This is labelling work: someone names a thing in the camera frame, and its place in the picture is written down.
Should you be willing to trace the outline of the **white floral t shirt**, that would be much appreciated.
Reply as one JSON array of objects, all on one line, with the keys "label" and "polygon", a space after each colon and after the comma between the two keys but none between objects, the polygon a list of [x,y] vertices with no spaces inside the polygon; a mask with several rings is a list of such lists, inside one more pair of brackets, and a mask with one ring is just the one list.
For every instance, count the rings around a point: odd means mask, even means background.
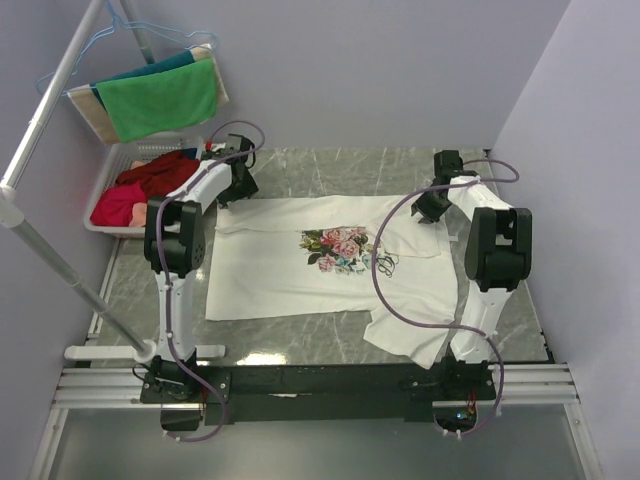
[{"label": "white floral t shirt", "polygon": [[367,311],[365,341],[429,368],[454,319],[445,222],[396,196],[242,200],[217,212],[205,317],[235,321]]}]

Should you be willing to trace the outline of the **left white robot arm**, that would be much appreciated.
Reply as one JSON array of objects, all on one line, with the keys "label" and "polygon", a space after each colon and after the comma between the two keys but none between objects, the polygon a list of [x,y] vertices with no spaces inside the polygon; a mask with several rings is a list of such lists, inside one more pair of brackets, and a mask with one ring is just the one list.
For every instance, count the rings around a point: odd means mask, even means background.
[{"label": "left white robot arm", "polygon": [[193,399],[200,388],[194,372],[193,296],[206,254],[203,214],[213,203],[226,207],[258,192],[250,173],[257,149],[238,134],[218,145],[207,143],[195,159],[194,173],[174,190],[148,201],[144,256],[155,275],[160,308],[160,336],[150,375],[164,381],[166,392],[179,402]]}]

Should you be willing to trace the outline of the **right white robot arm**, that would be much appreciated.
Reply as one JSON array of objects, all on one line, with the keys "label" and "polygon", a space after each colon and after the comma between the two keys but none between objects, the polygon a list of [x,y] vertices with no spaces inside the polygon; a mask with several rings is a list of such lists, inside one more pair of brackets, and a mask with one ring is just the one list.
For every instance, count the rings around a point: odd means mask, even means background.
[{"label": "right white robot arm", "polygon": [[452,206],[470,221],[464,256],[470,286],[450,350],[458,361],[481,363],[493,355],[481,335],[494,333],[507,300],[530,274],[532,213],[502,201],[456,150],[434,155],[431,186],[411,205],[421,223],[439,222]]}]

